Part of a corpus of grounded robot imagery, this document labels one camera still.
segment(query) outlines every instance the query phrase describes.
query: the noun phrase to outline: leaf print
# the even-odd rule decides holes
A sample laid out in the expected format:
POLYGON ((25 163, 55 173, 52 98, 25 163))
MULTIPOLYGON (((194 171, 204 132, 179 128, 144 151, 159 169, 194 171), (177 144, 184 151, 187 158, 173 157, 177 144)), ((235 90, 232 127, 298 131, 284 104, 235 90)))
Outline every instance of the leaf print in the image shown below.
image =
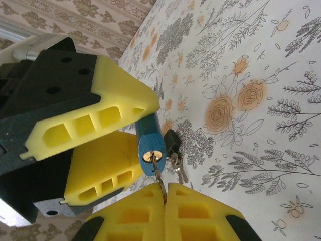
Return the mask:
POLYGON ((0 39, 0 50, 9 47, 11 44, 13 44, 13 42, 8 39, 0 39))
POLYGON ((79 30, 68 32, 68 35, 73 39, 75 44, 87 45, 89 43, 88 37, 83 35, 79 30))
POLYGON ((94 40, 94 42, 90 42, 92 44, 92 48, 93 49, 102 49, 104 48, 96 39, 94 40))
POLYGON ((105 14, 100 14, 103 19, 103 23, 116 23, 116 20, 113 18, 113 16, 109 13, 109 11, 105 11, 105 14))
POLYGON ((81 228, 81 225, 82 222, 80 220, 77 220, 64 231, 64 235, 66 236, 68 241, 71 241, 73 239, 77 231, 81 228))
POLYGON ((315 38, 319 39, 317 41, 318 43, 321 42, 321 17, 317 17, 307 24, 303 25, 301 29, 297 31, 296 37, 297 38, 289 43, 285 48, 285 51, 288 52, 286 57, 299 49, 299 52, 302 52, 313 42, 315 38))
POLYGON ((91 4, 91 0, 73 0, 73 3, 82 16, 89 15, 92 18, 95 18, 96 14, 98 14, 98 7, 91 4))
POLYGON ((111 58, 120 58, 124 53, 118 47, 110 47, 110 48, 106 48, 106 50, 111 58))
POLYGON ((165 63, 168 53, 179 47, 183 40, 183 36, 187 36, 193 25, 193 13, 188 13, 183 19, 178 18, 176 21, 168 25, 164 32, 160 35, 157 43, 156 51, 159 50, 157 56, 157 65, 165 63))
POLYGON ((8 4, 5 2, 1 2, 2 5, 0 5, 0 8, 4 10, 5 15, 11 15, 11 14, 18 14, 15 10, 13 10, 8 4))
POLYGON ((46 20, 43 18, 40 18, 38 14, 35 12, 27 12, 24 14, 21 14, 21 16, 27 21, 28 24, 30 24, 33 28, 41 28, 45 29, 46 26, 46 20))
POLYGON ((1 236, 6 236, 6 235, 7 235, 7 232, 6 232, 6 231, 1 230, 1 228, 0 228, 0 237, 1 237, 1 236))
POLYGON ((150 5, 154 5, 156 3, 156 0, 140 0, 142 4, 147 4, 149 3, 150 5))
POLYGON ((46 239, 44 241, 51 241, 60 234, 62 234, 62 232, 59 229, 57 229, 57 227, 54 226, 52 223, 48 225, 47 231, 42 232, 42 235, 46 236, 46 239))
MULTIPOLYGON (((313 71, 306 71, 304 74, 306 80, 298 80, 298 86, 285 86, 284 91, 290 94, 301 94, 308 95, 311 94, 311 98, 307 99, 307 102, 310 104, 321 103, 321 95, 316 95, 315 93, 321 91, 321 86, 317 85, 318 78, 313 71)), ((278 100, 277 106, 268 107, 268 114, 276 115, 278 117, 287 118, 287 121, 277 122, 275 131, 281 131, 281 133, 288 132, 290 133, 289 141, 295 141, 298 137, 303 137, 304 133, 307 132, 307 128, 311 127, 313 120, 316 117, 319 117, 321 113, 304 113, 301 111, 300 103, 294 100, 290 101, 288 99, 278 100)))
POLYGON ((9 235, 12 241, 37 241, 37 236, 41 234, 39 228, 40 224, 35 223, 32 226, 15 228, 9 233, 9 235))
POLYGON ((118 23, 121 32, 125 35, 134 36, 138 30, 138 26, 135 26, 135 22, 133 20, 126 20, 118 23))

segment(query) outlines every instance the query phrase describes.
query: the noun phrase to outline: patterned wallpaper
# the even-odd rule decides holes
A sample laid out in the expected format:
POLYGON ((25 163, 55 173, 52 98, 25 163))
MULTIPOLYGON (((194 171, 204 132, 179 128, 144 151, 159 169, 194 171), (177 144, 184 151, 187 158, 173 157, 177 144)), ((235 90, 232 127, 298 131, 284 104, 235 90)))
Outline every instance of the patterned wallpaper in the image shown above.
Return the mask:
POLYGON ((38 34, 70 35, 116 62, 156 0, 4 0, 0 19, 38 34))

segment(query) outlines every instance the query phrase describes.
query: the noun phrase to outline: flower print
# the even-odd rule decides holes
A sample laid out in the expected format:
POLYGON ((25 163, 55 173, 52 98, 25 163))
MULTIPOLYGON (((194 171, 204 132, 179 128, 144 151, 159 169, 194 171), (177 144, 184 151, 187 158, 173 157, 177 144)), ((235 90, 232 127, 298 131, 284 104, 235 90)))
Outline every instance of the flower print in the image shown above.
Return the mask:
POLYGON ((220 132, 226 129, 232 118, 232 101, 222 95, 214 99, 205 114, 206 127, 210 132, 220 132))
POLYGON ((258 81, 256 83, 249 83, 241 89, 240 94, 233 99, 233 107, 251 110, 261 103, 263 99, 263 85, 258 84, 258 81))
POLYGON ((250 57, 248 55, 242 55, 239 60, 234 63, 234 69, 232 71, 232 74, 235 74, 238 76, 241 74, 249 65, 250 57))
POLYGON ((172 100, 169 99, 168 101, 166 101, 166 104, 165 104, 165 111, 168 111, 172 108, 172 100))
POLYGON ((169 130, 169 129, 172 129, 173 128, 173 121, 172 119, 167 119, 164 124, 162 125, 162 134, 163 136, 166 134, 166 132, 169 130))

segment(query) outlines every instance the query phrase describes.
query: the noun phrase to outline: tablecloth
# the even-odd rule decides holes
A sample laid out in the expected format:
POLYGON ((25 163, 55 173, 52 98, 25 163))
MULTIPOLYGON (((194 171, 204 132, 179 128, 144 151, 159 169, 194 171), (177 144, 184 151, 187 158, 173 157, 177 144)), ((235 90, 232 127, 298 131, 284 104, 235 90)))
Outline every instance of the tablecloth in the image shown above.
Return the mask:
MULTIPOLYGON (((185 185, 241 211, 262 240, 321 239, 320 9, 158 0, 119 60, 158 93, 185 185)), ((177 182, 169 164, 162 176, 177 182)), ((96 210, 152 182, 142 176, 96 210)))

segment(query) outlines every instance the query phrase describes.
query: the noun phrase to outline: yellow foam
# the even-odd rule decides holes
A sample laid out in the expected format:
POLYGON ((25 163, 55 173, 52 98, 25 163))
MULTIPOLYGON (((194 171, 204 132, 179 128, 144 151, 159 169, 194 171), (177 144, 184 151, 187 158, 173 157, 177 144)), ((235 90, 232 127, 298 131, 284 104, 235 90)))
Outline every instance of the yellow foam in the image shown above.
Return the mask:
POLYGON ((43 160, 159 110, 157 94, 106 56, 97 57, 91 92, 99 103, 37 122, 20 157, 43 160))
POLYGON ((65 189, 70 206, 88 205, 130 187, 143 171, 136 135, 115 131, 75 147, 65 189))
POLYGON ((170 183, 165 207, 165 241, 239 241, 226 220, 243 215, 206 195, 170 183))
POLYGON ((93 214, 104 223, 94 241, 164 241, 164 202, 158 183, 93 214))
POLYGON ((94 241, 239 241, 226 220, 243 215, 208 196, 178 183, 170 183, 167 203, 158 183, 90 216, 104 223, 94 241))

